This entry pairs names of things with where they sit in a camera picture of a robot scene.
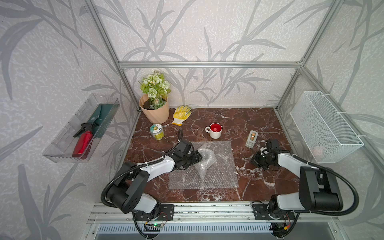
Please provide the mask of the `white mug red inside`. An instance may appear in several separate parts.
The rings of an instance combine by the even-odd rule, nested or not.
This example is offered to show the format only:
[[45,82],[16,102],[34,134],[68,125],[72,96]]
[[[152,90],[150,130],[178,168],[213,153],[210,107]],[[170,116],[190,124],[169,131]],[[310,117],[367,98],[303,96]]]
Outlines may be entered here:
[[212,139],[219,139],[222,135],[223,126],[219,123],[212,123],[210,126],[205,128],[205,131],[209,133]]

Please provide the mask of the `clear bubble wrap sheet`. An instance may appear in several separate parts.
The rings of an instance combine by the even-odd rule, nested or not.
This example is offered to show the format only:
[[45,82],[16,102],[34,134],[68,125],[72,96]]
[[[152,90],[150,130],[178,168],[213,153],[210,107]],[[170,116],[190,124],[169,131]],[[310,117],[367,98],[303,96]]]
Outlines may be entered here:
[[239,186],[230,141],[193,142],[201,162],[169,175],[169,189],[221,189]]

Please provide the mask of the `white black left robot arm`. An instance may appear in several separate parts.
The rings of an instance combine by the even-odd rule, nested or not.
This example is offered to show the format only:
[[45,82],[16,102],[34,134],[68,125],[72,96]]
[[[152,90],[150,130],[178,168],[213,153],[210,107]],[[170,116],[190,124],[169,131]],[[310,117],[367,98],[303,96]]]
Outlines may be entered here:
[[160,214],[161,204],[144,193],[147,183],[163,174],[185,170],[202,159],[192,143],[179,140],[158,159],[141,164],[127,162],[102,190],[101,202],[107,207],[120,209],[124,214],[142,212],[156,217]]

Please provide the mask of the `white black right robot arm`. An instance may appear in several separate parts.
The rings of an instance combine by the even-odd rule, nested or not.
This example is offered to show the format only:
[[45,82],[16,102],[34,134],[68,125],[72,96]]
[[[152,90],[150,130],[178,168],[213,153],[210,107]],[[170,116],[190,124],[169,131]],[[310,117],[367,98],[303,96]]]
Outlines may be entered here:
[[[345,216],[354,212],[360,203],[358,191],[346,178],[330,168],[281,149],[278,140],[268,140],[266,146],[252,157],[251,163],[263,170],[268,170],[270,166],[285,168],[300,180],[298,192],[271,197],[267,210],[273,219],[279,219],[291,211]],[[347,209],[344,209],[338,180],[344,182],[353,195],[353,203]]]

